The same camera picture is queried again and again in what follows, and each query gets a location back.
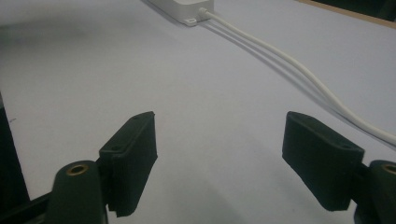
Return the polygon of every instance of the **table surface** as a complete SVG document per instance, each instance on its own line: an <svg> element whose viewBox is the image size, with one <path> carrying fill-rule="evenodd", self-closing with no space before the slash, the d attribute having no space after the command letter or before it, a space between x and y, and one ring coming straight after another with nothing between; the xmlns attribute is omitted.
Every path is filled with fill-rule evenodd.
<svg viewBox="0 0 396 224"><path fill-rule="evenodd" d="M366 149L366 164L396 161L295 69L213 21L189 28L146 0L0 5L0 90L31 198L151 110L159 159L135 213L110 223L353 223L353 203L325 211L282 160L288 111ZM292 0L216 0L215 10L396 133L396 30Z"/></svg>

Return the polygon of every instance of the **white table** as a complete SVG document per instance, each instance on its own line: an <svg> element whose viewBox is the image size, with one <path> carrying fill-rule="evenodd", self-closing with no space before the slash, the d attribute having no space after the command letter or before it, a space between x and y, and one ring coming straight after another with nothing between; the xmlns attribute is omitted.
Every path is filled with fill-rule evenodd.
<svg viewBox="0 0 396 224"><path fill-rule="evenodd" d="M0 90L31 198L150 110L159 159L136 212L110 223L353 223L353 203L325 211L282 160L290 110L365 148L366 164L396 161L295 70L213 21L189 28L138 0L1 4ZM292 0L216 0L215 9L396 133L396 30Z"/></svg>

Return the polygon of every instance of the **power adapter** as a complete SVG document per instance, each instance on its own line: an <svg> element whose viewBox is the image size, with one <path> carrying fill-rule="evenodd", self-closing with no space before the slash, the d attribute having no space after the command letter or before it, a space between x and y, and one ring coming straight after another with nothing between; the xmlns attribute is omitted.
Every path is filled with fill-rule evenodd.
<svg viewBox="0 0 396 224"><path fill-rule="evenodd" d="M149 0L150 3L160 8L175 20L195 26L198 21L205 21L208 18L202 18L199 14L201 7L206 8L209 12L214 11L214 0Z"/></svg>

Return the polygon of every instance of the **power strip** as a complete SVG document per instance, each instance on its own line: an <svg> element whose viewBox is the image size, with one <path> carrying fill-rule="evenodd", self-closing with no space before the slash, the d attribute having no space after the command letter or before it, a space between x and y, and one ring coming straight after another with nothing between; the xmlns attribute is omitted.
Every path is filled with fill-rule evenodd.
<svg viewBox="0 0 396 224"><path fill-rule="evenodd" d="M205 21L207 18L201 18L198 13L201 7L206 8L209 12L214 12L214 0L149 0L150 3L160 8L175 20L195 26L198 21Z"/></svg>

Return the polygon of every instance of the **power cord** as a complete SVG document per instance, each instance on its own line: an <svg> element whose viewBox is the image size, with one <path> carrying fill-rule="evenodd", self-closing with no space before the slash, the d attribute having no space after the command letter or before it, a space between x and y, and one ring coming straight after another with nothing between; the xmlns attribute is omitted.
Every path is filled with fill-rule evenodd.
<svg viewBox="0 0 396 224"><path fill-rule="evenodd" d="M277 49L276 47L265 43L264 41L260 40L259 38L250 35L248 33L245 33L241 31L240 29L236 28L235 26L231 25L224 19L216 16L215 14L209 12L206 8L201 7L199 9L199 16L201 17L202 20L207 20L207 19L212 19L213 21L218 22L219 24L223 25L236 35L239 35L246 40L264 48L272 53L274 53L276 56L279 58L283 59L287 63L291 64L293 67L295 67L297 70L299 70L306 78L308 78L312 84L315 85L316 88L324 95L324 97L330 102L332 106L335 107L335 109L343 115L346 119L348 119L350 122L352 122L354 125L359 127L360 129L366 131L367 133L375 136L378 139L381 139L387 143L392 144L393 146L396 146L396 135L392 133L388 133L384 130L376 128L374 125L370 124L366 120L360 118L358 115L356 115L354 112L352 112L349 108L347 108L341 101L338 99L330 90L329 88L324 85L311 71L308 70L303 64L299 63L297 60L289 56L287 53L283 52L280 49Z"/></svg>

